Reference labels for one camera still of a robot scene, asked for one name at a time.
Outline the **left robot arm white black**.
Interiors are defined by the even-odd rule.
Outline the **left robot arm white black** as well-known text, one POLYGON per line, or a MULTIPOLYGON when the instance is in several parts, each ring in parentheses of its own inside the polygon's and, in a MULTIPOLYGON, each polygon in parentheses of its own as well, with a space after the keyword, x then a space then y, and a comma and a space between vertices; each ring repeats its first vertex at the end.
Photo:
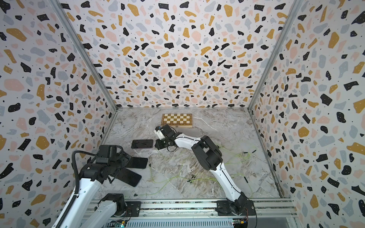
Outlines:
POLYGON ((54 228, 101 228, 112 216, 124 217, 128 214, 127 204, 122 194, 107 194, 100 202, 97 210, 83 221, 84 214, 101 188, 104 181, 112 182, 131 160, 121 146, 102 145, 96 154, 76 150, 71 155, 72 168, 75 173, 76 185, 64 209, 60 213, 54 228), (76 154, 91 155, 95 158, 79 171, 76 164, 76 154))

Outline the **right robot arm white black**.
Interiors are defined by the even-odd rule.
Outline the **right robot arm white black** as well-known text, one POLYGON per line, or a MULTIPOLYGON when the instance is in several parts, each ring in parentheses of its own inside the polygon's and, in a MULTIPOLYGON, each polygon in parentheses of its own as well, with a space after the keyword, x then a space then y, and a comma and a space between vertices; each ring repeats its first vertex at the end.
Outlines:
POLYGON ((226 200, 217 202, 216 211, 219 216, 256 215, 253 202, 241 191, 229 175, 223 162, 222 153, 210 137, 206 135, 202 137, 187 136, 175 131, 168 125, 157 126, 154 132, 158 136, 155 145, 158 150, 168 149, 171 146, 176 149, 190 149, 199 164, 213 174, 226 196, 226 200))

